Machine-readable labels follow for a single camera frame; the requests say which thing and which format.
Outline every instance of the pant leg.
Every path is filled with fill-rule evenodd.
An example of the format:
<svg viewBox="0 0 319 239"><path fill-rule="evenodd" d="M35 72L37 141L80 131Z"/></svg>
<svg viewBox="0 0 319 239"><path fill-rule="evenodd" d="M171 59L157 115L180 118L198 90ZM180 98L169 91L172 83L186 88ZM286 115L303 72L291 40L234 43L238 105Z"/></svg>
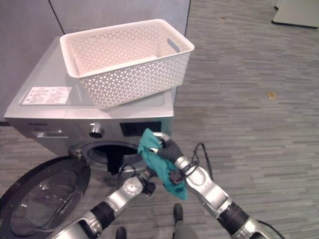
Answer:
<svg viewBox="0 0 319 239"><path fill-rule="evenodd" d="M178 221L175 224L175 232L173 235L173 239L198 239L194 229L183 221Z"/></svg>

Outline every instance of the basket handle hole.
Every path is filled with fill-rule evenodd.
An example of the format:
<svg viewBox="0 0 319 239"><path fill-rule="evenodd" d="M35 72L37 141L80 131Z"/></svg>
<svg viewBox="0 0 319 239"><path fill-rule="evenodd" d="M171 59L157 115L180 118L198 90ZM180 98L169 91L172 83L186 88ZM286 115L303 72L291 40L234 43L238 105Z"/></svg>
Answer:
<svg viewBox="0 0 319 239"><path fill-rule="evenodd" d="M174 49L174 51L176 51L177 53L180 52L179 47L171 39L168 38L167 43Z"/></svg>

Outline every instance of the control knob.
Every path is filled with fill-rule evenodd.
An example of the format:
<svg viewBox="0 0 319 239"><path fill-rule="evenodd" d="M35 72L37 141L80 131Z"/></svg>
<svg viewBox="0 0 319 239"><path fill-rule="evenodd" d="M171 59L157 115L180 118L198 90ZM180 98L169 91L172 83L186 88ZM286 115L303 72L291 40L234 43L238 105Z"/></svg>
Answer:
<svg viewBox="0 0 319 239"><path fill-rule="evenodd" d="M99 126L94 125L94 126L91 126L89 135L92 138L102 138L104 135L104 130L100 128Z"/></svg>

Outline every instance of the door glass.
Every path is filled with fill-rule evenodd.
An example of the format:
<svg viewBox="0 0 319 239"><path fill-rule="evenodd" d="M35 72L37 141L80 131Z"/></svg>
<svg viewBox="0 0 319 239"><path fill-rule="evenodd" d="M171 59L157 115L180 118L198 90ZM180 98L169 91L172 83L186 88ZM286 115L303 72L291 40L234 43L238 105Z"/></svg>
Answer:
<svg viewBox="0 0 319 239"><path fill-rule="evenodd" d="M19 203L11 221L17 236L51 232L74 210L83 192L77 189L78 176L65 170L43 180Z"/></svg>

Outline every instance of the power cord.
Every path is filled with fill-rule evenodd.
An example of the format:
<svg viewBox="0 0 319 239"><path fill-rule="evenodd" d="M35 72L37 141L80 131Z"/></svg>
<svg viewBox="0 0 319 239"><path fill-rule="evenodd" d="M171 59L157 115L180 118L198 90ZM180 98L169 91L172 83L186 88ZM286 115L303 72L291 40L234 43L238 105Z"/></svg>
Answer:
<svg viewBox="0 0 319 239"><path fill-rule="evenodd" d="M259 223L264 224L266 226L268 226L269 228L271 228L275 233L277 233L277 235L281 238L281 239L285 239L285 237L277 230L275 229L272 225L262 221L262 220L257 220Z"/></svg>
<svg viewBox="0 0 319 239"><path fill-rule="evenodd" d="M213 178L213 173L211 171L211 166L210 166L210 161L209 161L209 158L208 158L208 154L206 152L206 148L205 148L205 144L203 143L199 143L196 145L195 149L194 149L194 154L193 154L193 157L191 158L191 162L193 162L194 158L196 157L196 161L197 161L197 166L199 165L199 158L198 158L198 155L197 155L197 151L198 151L198 147L201 146L203 148L203 151L204 151L204 155L205 155L205 158L206 158L206 163L207 163L207 168L208 168L208 173L209 173L209 177L212 181L214 181L214 178Z"/></svg>
<svg viewBox="0 0 319 239"><path fill-rule="evenodd" d="M123 165L123 166L121 167L121 170L120 170L120 172L119 172L119 175L118 175L118 178L117 178L117 181L116 181L116 188L117 188L117 189L120 188L120 179L121 179L122 173L123 173L123 171L124 171L124 168L125 168L126 166L130 166L130 167L134 170L134 173L133 173L133 175L132 175L131 177L136 176L136 168L135 168L132 164L127 163L127 164Z"/></svg>
<svg viewBox="0 0 319 239"><path fill-rule="evenodd" d="M203 151L204 151L204 155L205 155L205 158L206 158L206 163L207 163L207 168L208 168L208 173L209 173L209 177L212 181L214 181L213 179L213 173L212 173L212 170L211 170L211 166L210 166L210 161L209 161L209 158L208 158L208 154L206 152L206 148L205 148L205 144L203 143L199 143L196 145L195 149L194 149L194 154L193 154L193 157L191 158L191 162L193 163L194 161L194 158L196 158L196 161L197 161L197 166L196 168L199 166L199 158L198 158L198 155L197 155L197 151L198 151L198 147L201 146L203 148ZM257 220L259 223L261 224L264 224L265 226L269 227L270 229L272 229L281 239L285 239L285 237L277 230L275 229L272 225L264 222L264 221L261 221L261 220Z"/></svg>

